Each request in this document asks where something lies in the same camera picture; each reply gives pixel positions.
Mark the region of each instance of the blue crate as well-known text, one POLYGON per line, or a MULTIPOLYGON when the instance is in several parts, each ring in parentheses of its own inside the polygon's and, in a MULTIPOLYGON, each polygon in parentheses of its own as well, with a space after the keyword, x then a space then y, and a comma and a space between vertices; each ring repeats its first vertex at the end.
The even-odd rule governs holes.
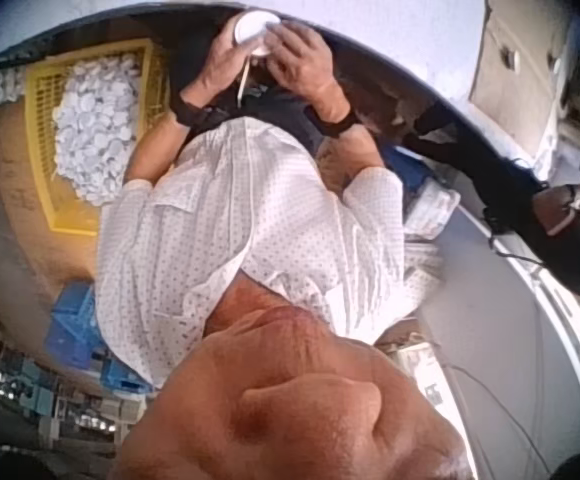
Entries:
POLYGON ((44 347, 58 362, 68 367, 87 370, 95 346, 75 338, 61 323, 53 319, 44 347))
POLYGON ((98 347, 103 338, 95 317, 94 288, 87 282, 72 282, 52 308, 52 318, 81 342, 98 347))
POLYGON ((110 390, 131 393, 150 393, 152 386, 134 370, 116 358, 106 358, 101 369, 101 385, 110 390))

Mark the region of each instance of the nose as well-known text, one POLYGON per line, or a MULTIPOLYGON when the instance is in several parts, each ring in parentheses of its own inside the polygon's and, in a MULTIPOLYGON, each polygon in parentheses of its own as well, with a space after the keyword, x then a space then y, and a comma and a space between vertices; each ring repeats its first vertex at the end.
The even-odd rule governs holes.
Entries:
POLYGON ((306 374, 281 385, 246 391, 238 432, 283 463, 308 455, 337 465, 367 457, 381 413, 381 392, 370 382, 331 374, 306 374))

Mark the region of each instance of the shirt pocket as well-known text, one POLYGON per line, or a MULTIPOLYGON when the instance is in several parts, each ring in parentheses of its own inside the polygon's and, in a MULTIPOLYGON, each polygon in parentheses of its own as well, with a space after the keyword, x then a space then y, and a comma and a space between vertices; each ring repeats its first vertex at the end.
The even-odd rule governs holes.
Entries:
POLYGON ((206 164, 193 165, 190 168, 179 167, 157 184, 150 203, 153 206, 174 207, 194 213, 209 174, 206 164))

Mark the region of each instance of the shirt sleeve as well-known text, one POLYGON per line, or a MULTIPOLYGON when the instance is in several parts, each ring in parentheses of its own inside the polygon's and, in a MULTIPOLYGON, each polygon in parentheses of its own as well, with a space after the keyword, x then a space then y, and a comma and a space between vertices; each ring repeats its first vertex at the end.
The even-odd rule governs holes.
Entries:
POLYGON ((152 189, 147 180, 131 180, 123 186, 115 202, 102 212, 97 251, 98 281, 132 247, 152 189))
POLYGON ((362 170, 343 192, 348 207, 362 228, 403 250, 403 184, 390 170, 362 170))

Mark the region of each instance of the man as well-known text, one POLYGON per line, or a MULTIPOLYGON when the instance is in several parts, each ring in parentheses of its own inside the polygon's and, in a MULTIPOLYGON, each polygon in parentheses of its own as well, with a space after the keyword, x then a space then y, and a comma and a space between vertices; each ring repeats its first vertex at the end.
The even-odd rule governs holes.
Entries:
POLYGON ((454 123, 456 143, 419 138, 453 123, 441 103, 417 119, 404 146, 450 165, 472 181, 486 205, 494 234, 516 232, 554 277, 580 296, 580 186, 547 188, 533 173, 502 159, 465 125, 454 123))
POLYGON ((270 27, 267 68, 332 135, 351 178, 342 200, 288 92, 253 99, 246 117, 204 112, 263 41, 233 46, 236 21, 141 140, 103 222, 103 336, 146 380, 168 379, 115 478, 469 478, 456 431, 367 344, 416 306, 434 260, 405 259, 401 182, 305 26, 270 27))

